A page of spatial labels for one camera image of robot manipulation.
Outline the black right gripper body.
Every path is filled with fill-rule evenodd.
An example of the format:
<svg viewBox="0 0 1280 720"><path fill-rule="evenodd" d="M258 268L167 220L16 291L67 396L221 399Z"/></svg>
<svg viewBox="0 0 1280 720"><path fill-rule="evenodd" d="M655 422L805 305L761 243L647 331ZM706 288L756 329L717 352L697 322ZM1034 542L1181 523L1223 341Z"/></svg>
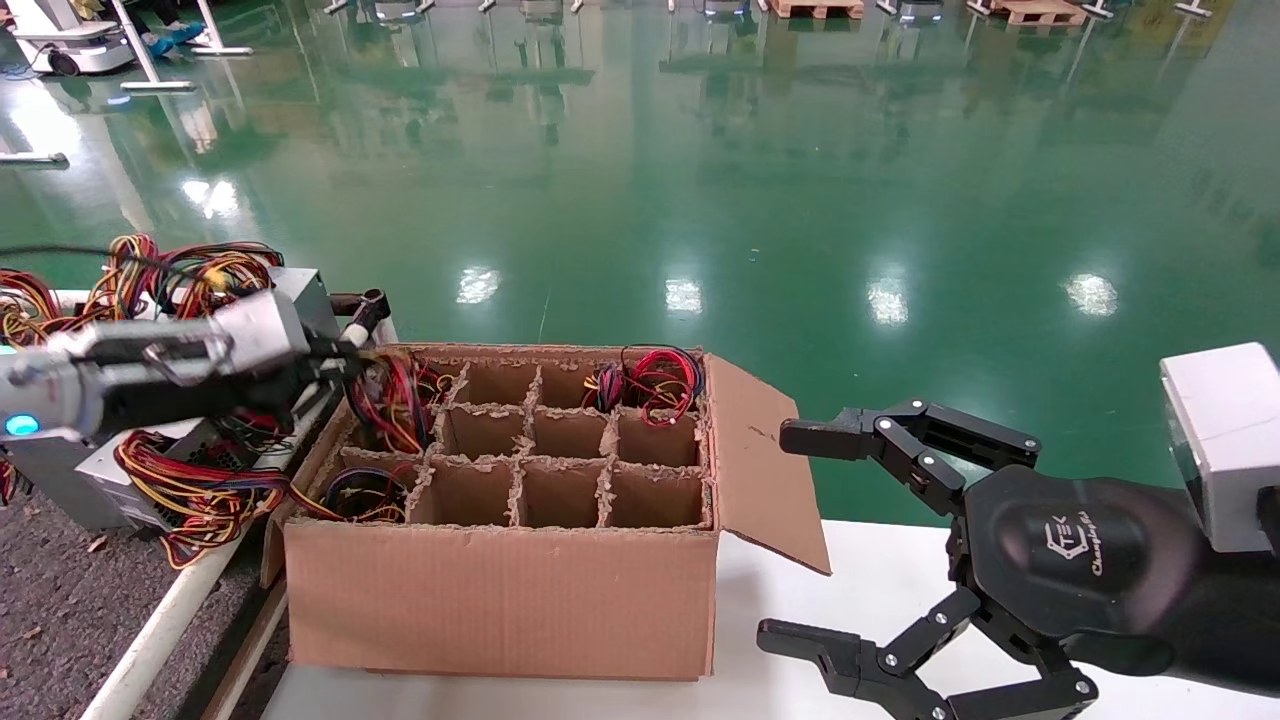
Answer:
<svg viewBox="0 0 1280 720"><path fill-rule="evenodd" d="M1215 551L1184 491L1011 465L963 503L960 577L1016 659L1277 693L1277 559Z"/></svg>

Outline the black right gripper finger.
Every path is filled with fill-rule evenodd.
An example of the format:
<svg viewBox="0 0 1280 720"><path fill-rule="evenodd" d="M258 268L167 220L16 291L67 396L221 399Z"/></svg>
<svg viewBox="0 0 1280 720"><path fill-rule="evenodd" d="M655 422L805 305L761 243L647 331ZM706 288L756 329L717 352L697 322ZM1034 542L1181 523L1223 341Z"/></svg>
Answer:
<svg viewBox="0 0 1280 720"><path fill-rule="evenodd" d="M831 421L787 419L780 447L797 456L877 462L941 516L965 514L966 480L947 456L995 471L1033 468L1041 454L1033 436L923 400L884 410L846 407Z"/></svg>
<svg viewBox="0 0 1280 720"><path fill-rule="evenodd" d="M881 706L895 719L1075 719L1098 698L1097 685L1052 643L1028 644L1012 619L968 588L956 588L887 646L829 628L764 619L758 647L810 661L829 693ZM966 629L975 626L1038 678L942 696L920 670Z"/></svg>

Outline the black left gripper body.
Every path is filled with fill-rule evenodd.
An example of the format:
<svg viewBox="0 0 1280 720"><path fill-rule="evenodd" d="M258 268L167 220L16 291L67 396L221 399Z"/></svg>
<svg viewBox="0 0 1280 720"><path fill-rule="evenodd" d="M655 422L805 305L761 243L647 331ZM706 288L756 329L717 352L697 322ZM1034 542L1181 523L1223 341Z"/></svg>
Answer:
<svg viewBox="0 0 1280 720"><path fill-rule="evenodd" d="M102 437L248 410L283 416L306 387L302 357L233 372L205 345L109 345L102 350Z"/></svg>

